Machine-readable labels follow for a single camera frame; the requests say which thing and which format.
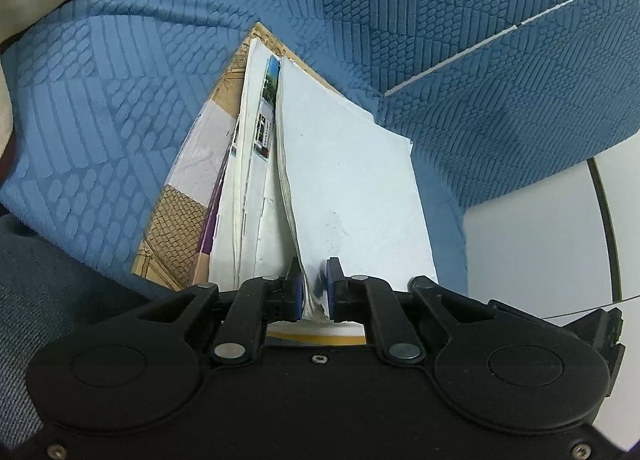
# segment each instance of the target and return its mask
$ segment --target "stack of papers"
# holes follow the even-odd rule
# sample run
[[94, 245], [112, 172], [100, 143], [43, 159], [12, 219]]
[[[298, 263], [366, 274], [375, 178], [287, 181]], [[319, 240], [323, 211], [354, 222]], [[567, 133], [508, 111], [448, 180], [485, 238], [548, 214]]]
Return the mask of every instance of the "stack of papers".
[[[411, 141], [276, 44], [255, 36], [244, 54], [235, 115], [210, 101], [165, 185], [201, 207], [190, 282], [236, 290], [250, 278], [284, 276], [297, 257], [303, 318], [324, 336], [331, 257], [345, 275], [383, 278], [395, 290], [415, 276], [437, 281]], [[310, 332], [309, 324], [281, 326], [276, 333]], [[354, 324], [336, 331], [362, 334]]]
[[[226, 215], [219, 217], [218, 211], [232, 136], [240, 115], [252, 39], [260, 39], [278, 58], [293, 59], [313, 79], [331, 88], [263, 25], [256, 23], [250, 30], [186, 137], [136, 253], [132, 272], [173, 290], [208, 281], [216, 223], [219, 220], [232, 223]], [[267, 193], [274, 186], [267, 177]], [[265, 207], [271, 211], [276, 208], [277, 204]]]

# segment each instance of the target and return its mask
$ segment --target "screw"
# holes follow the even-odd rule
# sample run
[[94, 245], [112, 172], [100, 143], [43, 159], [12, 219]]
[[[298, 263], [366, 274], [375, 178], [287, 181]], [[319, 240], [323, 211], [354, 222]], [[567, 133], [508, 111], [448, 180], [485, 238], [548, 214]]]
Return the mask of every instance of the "screw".
[[213, 349], [221, 359], [239, 359], [246, 352], [246, 348], [238, 343], [221, 343]]
[[587, 460], [591, 456], [591, 446], [589, 444], [578, 444], [571, 451], [574, 460]]
[[409, 343], [396, 343], [389, 348], [389, 353], [396, 359], [408, 361], [420, 355], [420, 348]]
[[47, 456], [53, 460], [65, 460], [66, 449], [60, 444], [51, 444], [47, 447]]

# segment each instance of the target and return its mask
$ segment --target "embossed fabric pattern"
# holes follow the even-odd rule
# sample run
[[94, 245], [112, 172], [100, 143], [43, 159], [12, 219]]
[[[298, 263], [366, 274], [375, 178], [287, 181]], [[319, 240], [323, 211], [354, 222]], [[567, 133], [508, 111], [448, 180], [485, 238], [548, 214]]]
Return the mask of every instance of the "embossed fabric pattern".
[[[73, 0], [2, 56], [19, 149], [0, 201], [81, 262], [159, 296], [130, 273], [135, 251], [191, 123], [256, 21], [377, 112], [391, 86], [563, 1]], [[420, 150], [428, 121], [412, 101], [397, 118], [385, 106], [382, 120], [415, 132]], [[434, 228], [434, 246], [461, 216], [446, 233]]]
[[577, 0], [385, 98], [460, 207], [582, 162], [640, 127], [640, 0]]

